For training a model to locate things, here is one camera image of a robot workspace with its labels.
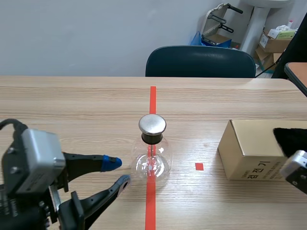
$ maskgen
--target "glass bottle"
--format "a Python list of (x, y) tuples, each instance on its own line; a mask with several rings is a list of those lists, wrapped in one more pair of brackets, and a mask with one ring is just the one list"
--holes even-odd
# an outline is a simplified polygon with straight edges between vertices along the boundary
[(131, 151), (131, 174), (144, 181), (165, 179), (172, 167), (172, 149), (163, 137), (166, 121), (156, 114), (143, 116), (139, 121), (142, 135), (135, 140)]

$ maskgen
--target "screw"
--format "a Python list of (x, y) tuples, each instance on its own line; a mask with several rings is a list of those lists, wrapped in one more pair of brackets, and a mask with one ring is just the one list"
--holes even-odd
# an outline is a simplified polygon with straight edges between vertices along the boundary
[(13, 152), (15, 152), (15, 149), (14, 149), (13, 147), (9, 147), (9, 149), (8, 149), (8, 154), (11, 154), (11, 153), (13, 153)]
[(44, 202), (44, 201), (40, 201), (40, 202), (38, 203), (38, 205), (39, 205), (40, 207), (43, 207), (43, 206), (45, 206), (45, 202)]
[(15, 174), (15, 173), (19, 173), (19, 168), (17, 168), (16, 166), (11, 167), (10, 173), (11, 174)]

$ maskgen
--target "chair backrest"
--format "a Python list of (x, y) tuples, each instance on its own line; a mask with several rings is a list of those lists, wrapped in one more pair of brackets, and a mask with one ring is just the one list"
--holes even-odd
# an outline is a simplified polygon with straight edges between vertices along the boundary
[(166, 46), (147, 60), (146, 77), (254, 78), (253, 58), (239, 50), (210, 46)]

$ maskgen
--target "table surface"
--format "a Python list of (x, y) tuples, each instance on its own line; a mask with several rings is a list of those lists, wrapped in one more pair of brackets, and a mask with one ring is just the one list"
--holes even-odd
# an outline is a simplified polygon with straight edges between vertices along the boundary
[[(156, 191), (158, 230), (306, 228), (305, 194), (287, 182), (228, 181), (217, 152), (229, 119), (306, 120), (307, 99), (290, 81), (3, 76), (0, 118), (57, 133), (69, 153), (120, 157), (120, 169), (70, 183), (70, 191), (85, 198), (130, 173), (130, 150), (140, 136), (138, 121), (149, 111), (152, 85), (173, 147), (171, 173)], [(12, 128), (6, 127), (0, 152), (11, 141)], [(196, 162), (204, 171), (195, 170)], [(91, 229), (143, 230), (145, 199), (146, 186), (132, 183)]]
[(290, 62), (288, 68), (305, 86), (307, 86), (307, 62)]

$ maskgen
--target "small red square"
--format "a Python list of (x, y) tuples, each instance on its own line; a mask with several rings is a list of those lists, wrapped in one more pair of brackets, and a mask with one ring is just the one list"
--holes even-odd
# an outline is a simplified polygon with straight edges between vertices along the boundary
[(203, 163), (195, 163), (196, 170), (203, 171)]

